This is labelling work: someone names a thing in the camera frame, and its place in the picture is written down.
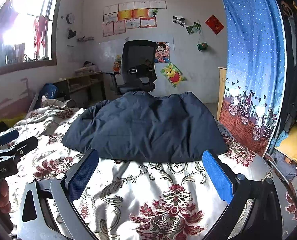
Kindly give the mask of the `person's left hand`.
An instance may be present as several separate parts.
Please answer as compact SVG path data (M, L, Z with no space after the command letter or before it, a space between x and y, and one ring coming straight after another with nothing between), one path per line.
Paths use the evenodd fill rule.
M9 213L11 209L11 204L9 201L9 186L5 179L1 181L0 190L0 211L2 213Z

